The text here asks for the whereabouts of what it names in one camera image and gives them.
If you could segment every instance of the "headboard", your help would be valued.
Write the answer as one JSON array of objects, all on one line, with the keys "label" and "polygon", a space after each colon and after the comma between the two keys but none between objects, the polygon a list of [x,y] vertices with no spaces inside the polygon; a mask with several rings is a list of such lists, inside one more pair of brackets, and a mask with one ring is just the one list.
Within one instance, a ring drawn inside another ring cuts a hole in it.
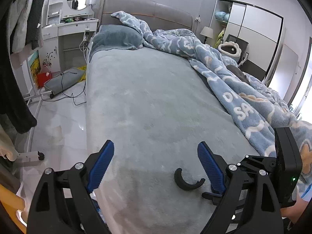
[{"label": "headboard", "polygon": [[110,14],[124,11],[148,23],[150,29],[192,29],[193,18],[191,14],[179,9],[156,3],[151,0],[101,0],[98,19],[101,25],[121,25]]}]

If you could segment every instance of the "black curved object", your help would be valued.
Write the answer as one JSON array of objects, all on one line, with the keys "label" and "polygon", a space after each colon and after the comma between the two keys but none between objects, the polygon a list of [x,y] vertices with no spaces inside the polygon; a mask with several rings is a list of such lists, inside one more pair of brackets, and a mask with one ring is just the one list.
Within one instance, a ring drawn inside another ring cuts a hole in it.
[{"label": "black curved object", "polygon": [[174,172],[174,181],[178,185],[178,187],[180,187],[181,189],[185,191],[191,191],[191,190],[201,187],[204,184],[205,179],[202,178],[200,181],[197,181],[196,184],[189,184],[185,182],[182,177],[182,169],[178,168]]}]

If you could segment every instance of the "gray-green bed sheet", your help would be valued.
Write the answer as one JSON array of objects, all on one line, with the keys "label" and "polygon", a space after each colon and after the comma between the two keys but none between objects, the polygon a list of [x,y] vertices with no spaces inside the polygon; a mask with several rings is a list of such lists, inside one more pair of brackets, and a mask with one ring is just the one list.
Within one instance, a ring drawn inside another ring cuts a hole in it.
[{"label": "gray-green bed sheet", "polygon": [[[199,234],[215,206],[197,157],[205,141],[228,163],[258,155],[186,59],[148,48],[95,53],[87,67],[87,147],[115,155],[97,200],[113,234]],[[181,190],[174,171],[194,191]]]}]

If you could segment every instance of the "cabinet door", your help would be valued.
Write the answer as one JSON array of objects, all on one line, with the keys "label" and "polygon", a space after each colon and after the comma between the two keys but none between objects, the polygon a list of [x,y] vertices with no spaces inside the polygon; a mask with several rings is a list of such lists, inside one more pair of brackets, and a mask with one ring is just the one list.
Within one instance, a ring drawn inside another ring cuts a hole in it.
[{"label": "cabinet door", "polygon": [[248,60],[267,71],[277,44],[260,33],[243,26],[238,37],[249,43],[247,47]]},{"label": "cabinet door", "polygon": [[246,4],[233,3],[229,22],[241,26],[245,14]]},{"label": "cabinet door", "polygon": [[46,60],[47,62],[49,61],[51,63],[51,67],[49,67],[49,70],[51,72],[60,71],[60,60],[58,55],[58,37],[44,40],[43,47],[39,50],[39,59],[41,68],[43,68],[43,62],[44,60]]},{"label": "cabinet door", "polygon": [[258,32],[276,43],[280,35],[281,24],[280,17],[253,6],[246,6],[242,26]]},{"label": "cabinet door", "polygon": [[241,29],[241,27],[238,26],[238,25],[235,25],[235,24],[232,24],[232,23],[227,23],[227,28],[225,29],[223,40],[226,41],[227,40],[227,36],[229,34],[231,34],[231,35],[233,35],[235,37],[238,37],[238,33],[239,33],[240,29]]}]

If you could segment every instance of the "blanket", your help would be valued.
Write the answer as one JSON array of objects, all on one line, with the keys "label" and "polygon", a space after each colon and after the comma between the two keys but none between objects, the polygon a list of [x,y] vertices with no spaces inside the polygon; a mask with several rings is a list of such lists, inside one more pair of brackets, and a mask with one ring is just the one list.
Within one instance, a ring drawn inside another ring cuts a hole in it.
[{"label": "blanket", "polygon": [[237,67],[237,63],[230,57],[222,56],[217,49],[201,43],[190,30],[152,32],[145,21],[124,11],[111,16],[138,31],[144,38],[143,46],[188,59],[191,66],[206,77],[211,90],[260,155],[275,157],[273,129],[290,127],[303,160],[299,193],[302,195],[305,192],[312,183],[312,125],[298,121],[276,91],[249,74],[246,76],[250,85],[239,80],[226,68],[226,65]]}]

